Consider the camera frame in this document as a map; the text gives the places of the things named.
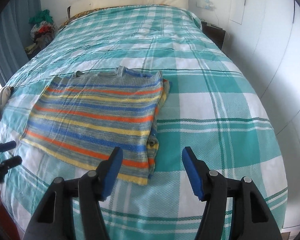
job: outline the green cloth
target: green cloth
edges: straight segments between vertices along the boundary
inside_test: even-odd
[[[42,21],[48,23],[53,23],[52,16],[49,15],[50,11],[48,9],[38,12],[34,17],[29,19],[29,23],[39,24]]]

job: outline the blue stripe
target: blue stripe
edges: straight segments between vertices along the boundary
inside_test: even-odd
[[[117,106],[101,106],[101,105],[93,105],[88,103],[81,103],[75,101],[65,101],[60,99],[49,98],[47,100],[43,100],[43,98],[39,98],[38,101],[43,104],[55,104],[55,105],[63,105],[63,106],[82,106],[82,107],[90,107],[93,109],[102,109],[102,110],[112,110],[112,111],[131,111],[131,112],[142,112],[149,109],[153,109],[157,106],[157,104],[151,104],[149,106],[134,108],[134,107],[117,107]]]
[[[61,127],[56,127],[55,125],[51,124],[43,124],[43,123],[36,123],[32,120],[28,120],[29,127],[35,127],[39,130],[46,131],[48,133],[55,133],[55,134],[60,134],[64,136],[68,136],[77,140],[81,141],[86,141],[90,143],[95,143],[95,144],[100,144],[103,146],[108,146],[111,148],[114,148],[116,146],[119,146],[123,150],[129,150],[129,151],[134,151],[134,152],[145,152],[146,151],[146,146],[145,145],[133,145],[133,144],[123,144],[123,143],[116,143],[116,142],[111,142],[111,141],[106,141],[102,139],[98,139],[92,136],[88,135],[81,135],[75,132],[69,131],[69,129],[64,129]]]
[[[147,85],[141,85],[141,86],[125,86],[125,85],[121,85],[121,86],[116,86],[116,85],[98,85],[98,84],[58,84],[55,83],[54,81],[51,81],[51,85],[55,86],[55,87],[66,87],[66,88],[70,88],[70,87],[108,87],[108,88],[147,88],[147,87],[153,87],[155,85],[157,85],[159,82],[162,82],[162,79],[157,80],[156,83],[153,84],[147,84]]]

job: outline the bedsheet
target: bedsheet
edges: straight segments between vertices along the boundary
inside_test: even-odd
[[[249,82],[202,33],[190,11],[169,6],[107,8],[80,17],[7,83],[15,87],[0,121],[0,142],[20,155],[1,185],[2,201],[25,230],[49,184],[86,171],[19,141],[30,110],[55,75],[111,71],[119,65],[143,73],[162,70],[170,94],[158,115],[159,150],[147,186],[117,180],[100,203],[111,239],[194,239],[205,203],[193,195],[181,160],[191,146],[198,159],[224,176],[251,177],[282,227],[287,201],[284,165],[273,128]],[[231,202],[222,239],[231,223]],[[83,239],[78,201],[73,201],[77,239]]]

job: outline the blue gripper pad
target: blue gripper pad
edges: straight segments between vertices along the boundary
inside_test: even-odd
[[[121,168],[121,164],[123,160],[123,152],[121,148],[119,147],[116,148],[118,148],[117,153],[113,158],[112,164],[108,170],[106,177],[103,180],[103,191],[101,194],[103,199],[106,199],[111,194],[115,179],[117,178],[119,170]]]
[[[200,201],[203,201],[204,192],[202,188],[202,179],[200,178],[186,148],[182,150],[182,162],[186,169],[194,195],[197,196]]]

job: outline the folded sweater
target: folded sweater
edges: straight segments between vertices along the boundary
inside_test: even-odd
[[[118,178],[146,185],[158,151],[156,118],[169,82],[125,67],[97,75],[55,77],[29,114],[22,143],[94,170],[114,147],[123,150]]]

